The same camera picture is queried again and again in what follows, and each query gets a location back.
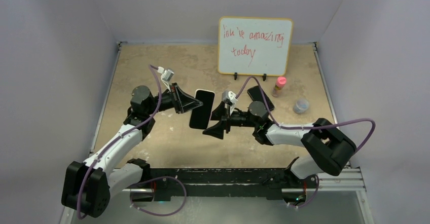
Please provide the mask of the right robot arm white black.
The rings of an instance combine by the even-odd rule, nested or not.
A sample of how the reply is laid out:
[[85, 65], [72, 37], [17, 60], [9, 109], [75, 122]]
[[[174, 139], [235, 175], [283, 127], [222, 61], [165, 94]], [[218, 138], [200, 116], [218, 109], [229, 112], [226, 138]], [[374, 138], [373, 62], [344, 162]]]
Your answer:
[[254, 139], [262, 145], [292, 145], [304, 147], [305, 157], [295, 158], [284, 174], [289, 186], [297, 187], [305, 178], [318, 173], [338, 176], [357, 150], [355, 143], [327, 119], [304, 126], [278, 126], [269, 118], [269, 111], [260, 101], [252, 102], [247, 111], [233, 110], [231, 113], [221, 103], [212, 113], [214, 126], [203, 131], [223, 139], [231, 127], [251, 127]]

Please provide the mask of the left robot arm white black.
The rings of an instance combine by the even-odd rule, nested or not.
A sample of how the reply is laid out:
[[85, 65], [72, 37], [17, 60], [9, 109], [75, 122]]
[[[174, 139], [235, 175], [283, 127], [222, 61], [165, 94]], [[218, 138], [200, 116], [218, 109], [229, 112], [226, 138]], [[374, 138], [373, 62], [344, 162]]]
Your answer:
[[73, 161], [65, 173], [61, 203], [78, 212], [78, 217], [97, 218], [110, 199], [123, 189], [151, 183], [151, 167], [142, 159], [131, 159], [121, 169], [118, 163], [151, 132], [159, 111], [175, 109], [177, 114], [203, 106], [203, 102], [183, 92], [173, 83], [153, 96], [147, 86], [133, 89], [127, 117], [117, 134], [98, 152], [83, 162]]

